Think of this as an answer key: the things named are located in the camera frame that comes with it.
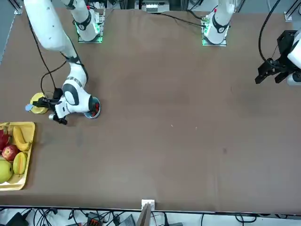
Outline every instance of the floor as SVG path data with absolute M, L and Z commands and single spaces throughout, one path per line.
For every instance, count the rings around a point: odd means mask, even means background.
M 270 0 L 271 5 L 275 3 L 276 0 Z M 202 6 L 195 8 L 195 10 L 199 11 L 211 11 L 216 5 L 218 0 L 205 0 Z M 291 4 L 294 2 L 294 0 L 283 0 L 280 2 L 279 6 L 276 8 L 275 12 L 283 13 L 286 11 Z M 53 4 L 56 7 L 62 7 L 60 0 L 53 0 Z M 267 13 L 268 5 L 265 0 L 246 0 L 244 6 L 241 9 L 241 13 Z M 1 25 L 1 32 L 0 32 L 0 63 L 3 54 L 5 53 L 5 45 L 7 43 L 8 34 L 10 31 L 10 28 L 12 26 L 13 20 L 15 18 L 14 15 L 14 9 L 8 2 L 8 0 L 1 0 L 0 1 L 0 18 L 2 21 Z M 299 29 L 301 27 L 301 16 L 298 14 L 298 11 L 296 11 L 293 14 L 293 27 L 294 29 Z M 23 210 L 4 210 L 0 212 L 0 223 L 7 223 L 9 219 L 17 212 L 17 211 L 23 211 Z M 69 210 L 61 210 L 59 213 L 54 217 L 50 216 L 50 222 L 52 222 L 53 226 L 55 225 L 71 225 L 74 224 L 74 221 L 68 220 L 70 211 Z M 124 213 L 121 216 L 121 220 L 125 219 L 127 216 L 129 216 L 130 213 Z M 164 223 L 164 216 L 160 213 L 155 213 L 156 216 L 156 222 L 157 225 L 161 225 Z M 133 213 L 133 217 L 135 220 L 138 219 L 139 213 Z M 181 213 L 169 213 L 167 214 L 169 223 L 176 223 L 176 222 L 183 222 L 184 225 L 190 225 L 190 226 L 200 226 L 201 225 L 201 217 L 202 215 L 198 214 L 181 214 Z M 79 211 L 75 214 L 77 222 L 85 222 L 86 217 L 81 214 Z M 33 219 L 33 211 L 28 216 L 30 225 L 33 225 L 32 219 Z M 241 223 L 236 221 L 236 219 L 233 216 L 212 216 L 212 215 L 205 215 L 203 219 L 203 225 L 210 226 L 210 225 L 223 225 L 223 226 L 239 226 Z M 274 219 L 274 218 L 258 218 L 254 223 L 252 223 L 253 226 L 263 226 L 263 225 L 274 225 L 274 226 L 280 226 L 280 225 L 286 225 L 286 226 L 294 226 L 294 225 L 300 225 L 300 221 L 298 220 L 288 220 L 288 219 Z
M 24 209 L 10 209 L 10 210 L 4 210 L 0 212 L 0 224 L 6 224 L 17 212 L 22 213 Z M 36 210 L 33 210 L 29 213 L 26 220 L 29 222 L 29 226 L 39 225 L 38 220 L 41 216 L 39 212 L 37 212 L 36 218 L 35 218 L 35 224 L 33 224 L 33 217 L 34 212 Z M 52 226 L 70 226 L 74 225 L 74 219 L 68 220 L 70 210 L 59 210 L 56 215 L 53 213 L 50 214 L 47 219 L 51 223 Z M 137 222 L 139 218 L 138 212 L 125 212 L 120 216 L 120 222 L 125 220 L 130 214 L 133 215 L 134 221 Z M 167 219 L 169 224 L 173 223 L 182 223 L 184 226 L 241 226 L 242 224 L 239 223 L 234 216 L 217 216 L 217 215 L 204 215 L 203 222 L 201 224 L 201 218 L 202 214 L 183 214 L 183 213 L 167 213 Z M 154 212 L 154 216 L 156 218 L 156 222 L 151 218 L 150 226 L 160 226 L 164 224 L 164 215 L 160 212 Z M 87 222 L 87 218 L 80 212 L 75 211 L 74 217 L 76 222 L 79 223 L 85 223 Z M 244 221 L 251 221 L 254 218 L 250 217 L 244 217 Z M 300 220 L 293 220 L 293 219 L 276 219 L 276 218 L 257 218 L 257 220 L 249 225 L 252 226 L 299 226 Z

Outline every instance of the yellow fruit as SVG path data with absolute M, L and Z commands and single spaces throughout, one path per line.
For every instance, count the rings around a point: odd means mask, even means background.
M 13 175 L 13 169 L 10 162 L 0 160 L 0 184 L 8 181 Z
M 26 168 L 27 155 L 20 152 L 16 155 L 13 163 L 13 170 L 16 174 L 24 174 Z
M 22 152 L 28 151 L 28 149 L 30 148 L 31 143 L 30 142 L 26 143 L 24 141 L 24 138 L 23 138 L 20 127 L 14 126 L 14 128 L 13 128 L 13 137 L 14 137 L 16 145 L 17 145 L 17 147 L 20 151 L 22 151 Z

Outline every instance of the banana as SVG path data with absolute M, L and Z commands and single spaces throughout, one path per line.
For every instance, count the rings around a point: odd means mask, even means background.
M 22 151 L 22 152 L 28 151 L 28 149 L 30 148 L 31 142 L 26 143 L 24 141 L 20 127 L 14 126 L 13 137 L 14 137 L 16 145 L 20 151 Z

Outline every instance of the apple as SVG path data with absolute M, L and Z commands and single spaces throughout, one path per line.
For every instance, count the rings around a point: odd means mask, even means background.
M 2 157 L 7 161 L 13 161 L 15 156 L 19 153 L 16 145 L 8 145 L 2 151 Z

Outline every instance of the green apple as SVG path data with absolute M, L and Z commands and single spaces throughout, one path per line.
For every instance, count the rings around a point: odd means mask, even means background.
M 0 184 L 8 181 L 13 175 L 12 164 L 6 160 L 0 160 Z

